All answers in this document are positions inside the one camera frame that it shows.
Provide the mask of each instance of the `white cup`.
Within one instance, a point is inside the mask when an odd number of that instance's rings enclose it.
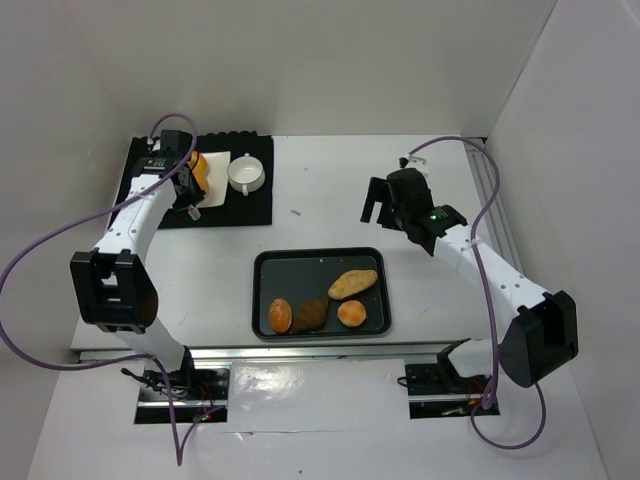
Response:
[[[231,188],[242,192],[245,197],[259,189],[266,177],[260,160],[249,154],[232,161],[227,168],[227,176]]]

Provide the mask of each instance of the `orange food item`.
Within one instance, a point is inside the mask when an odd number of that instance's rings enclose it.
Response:
[[[187,165],[191,169],[191,173],[196,179],[200,190],[204,192],[204,196],[206,197],[209,194],[209,180],[207,179],[209,165],[207,164],[207,159],[204,158],[202,154],[193,152],[191,154],[191,160],[189,160]]]
[[[357,300],[349,300],[338,307],[338,318],[347,327],[358,327],[367,318],[367,309]]]
[[[269,325],[276,333],[287,333],[291,327],[293,315],[291,306],[284,298],[276,298],[269,307]]]

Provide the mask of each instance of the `oval bread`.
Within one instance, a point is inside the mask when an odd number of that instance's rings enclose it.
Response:
[[[291,327],[293,315],[291,306],[284,298],[276,298],[269,307],[269,325],[276,333],[287,333]]]
[[[357,300],[349,300],[338,307],[338,318],[347,327],[359,327],[367,318],[367,309]]]
[[[371,287],[378,280],[378,273],[375,270],[350,270],[343,273],[329,289],[329,296],[334,300],[360,293]]]

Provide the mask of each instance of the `black mat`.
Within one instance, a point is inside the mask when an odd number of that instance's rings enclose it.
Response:
[[[273,206],[273,139],[260,136],[256,132],[210,133],[199,136],[196,150],[201,153],[231,152],[231,161],[248,153],[257,158],[264,166],[266,180],[264,185],[248,197],[227,188],[227,196],[219,207],[201,208],[201,218],[191,220],[186,211],[169,210],[165,214],[160,228],[198,228],[198,227],[239,227],[245,225],[271,225]],[[131,184],[131,170],[144,156],[148,155],[147,137],[134,138],[129,147],[129,156],[124,167],[117,203],[127,196]]]

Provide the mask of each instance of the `bread roll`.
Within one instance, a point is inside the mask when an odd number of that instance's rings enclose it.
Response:
[[[367,309],[357,300],[349,300],[338,307],[338,318],[347,327],[359,327],[367,318]]]
[[[269,325],[279,334],[287,333],[292,321],[291,306],[284,298],[276,298],[269,307]]]
[[[378,274],[375,270],[351,270],[342,274],[331,285],[329,296],[334,300],[342,300],[366,290],[377,280]]]
[[[291,333],[302,333],[324,327],[329,313],[329,297],[316,298],[300,305],[293,317]]]

